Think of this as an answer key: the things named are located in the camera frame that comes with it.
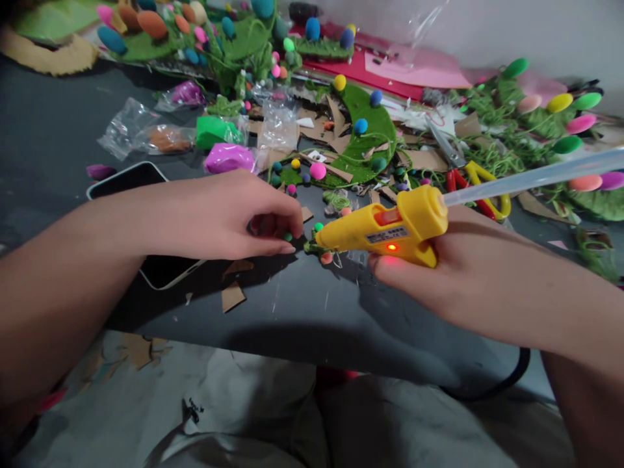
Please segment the orange foam egg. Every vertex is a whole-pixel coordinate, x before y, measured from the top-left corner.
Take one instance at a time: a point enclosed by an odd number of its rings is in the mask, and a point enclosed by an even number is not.
[[[599,175],[584,175],[567,183],[570,189],[577,192],[593,192],[598,190],[602,184],[603,179]]]
[[[539,94],[533,94],[520,101],[520,104],[518,104],[518,113],[528,114],[536,110],[539,106],[541,106],[541,96]]]
[[[575,135],[577,133],[583,133],[586,130],[589,130],[596,123],[597,117],[595,115],[587,114],[581,117],[575,118],[572,122],[570,122],[565,129],[570,135]]]

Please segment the red scissors handle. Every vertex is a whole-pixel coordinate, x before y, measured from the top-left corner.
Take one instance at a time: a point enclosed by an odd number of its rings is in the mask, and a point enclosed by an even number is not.
[[[470,184],[460,174],[459,169],[455,168],[447,172],[447,190],[449,192],[455,192],[457,190],[457,185],[459,185],[461,189],[467,189],[470,187]],[[490,208],[484,200],[477,200],[476,205],[481,210],[481,213],[491,220],[496,221],[496,216],[494,215],[492,208]]]

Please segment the pink paper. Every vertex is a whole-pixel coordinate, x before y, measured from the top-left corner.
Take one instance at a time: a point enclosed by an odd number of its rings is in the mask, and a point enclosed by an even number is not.
[[[375,63],[372,53],[365,53],[366,71],[377,76],[426,88],[462,89],[472,88],[472,84],[461,73],[460,65],[452,55],[431,49],[409,49],[406,55],[414,55],[414,66],[409,68],[399,61],[383,60]]]

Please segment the pink foam egg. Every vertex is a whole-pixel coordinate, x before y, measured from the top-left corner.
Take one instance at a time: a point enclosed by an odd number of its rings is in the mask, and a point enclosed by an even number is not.
[[[585,130],[589,130],[596,123],[596,116],[591,114],[586,114],[581,117],[575,118],[572,122],[570,122],[565,129],[570,135],[575,135],[577,133],[583,133]]]
[[[104,23],[106,26],[108,26],[112,30],[117,31],[111,25],[111,19],[112,19],[112,15],[114,13],[112,11],[111,7],[109,7],[108,5],[98,5],[96,7],[96,12],[97,12],[97,15],[99,16],[99,18],[102,20],[102,23]]]
[[[599,187],[600,190],[609,192],[624,187],[624,172],[607,172],[601,178],[603,184]]]
[[[593,192],[603,184],[603,179],[596,174],[584,175],[583,177],[572,179],[567,184],[572,190],[577,192]]]
[[[195,37],[202,44],[208,42],[208,36],[206,36],[206,32],[202,29],[201,26],[195,27]]]
[[[310,167],[310,175],[316,180],[321,180],[327,175],[327,169],[325,168],[325,166],[323,166],[321,162],[315,162]]]
[[[518,112],[520,114],[528,114],[536,110],[540,105],[541,96],[539,94],[532,94],[520,101],[520,104],[518,104]]]

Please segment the green pom pom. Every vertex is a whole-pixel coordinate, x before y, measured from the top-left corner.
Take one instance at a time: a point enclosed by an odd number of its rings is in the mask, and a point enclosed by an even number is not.
[[[505,71],[501,73],[504,78],[516,78],[522,75],[528,68],[528,60],[519,58],[513,61]]]
[[[378,157],[372,160],[370,167],[372,168],[373,172],[381,172],[385,169],[387,165],[388,162],[384,158]]]

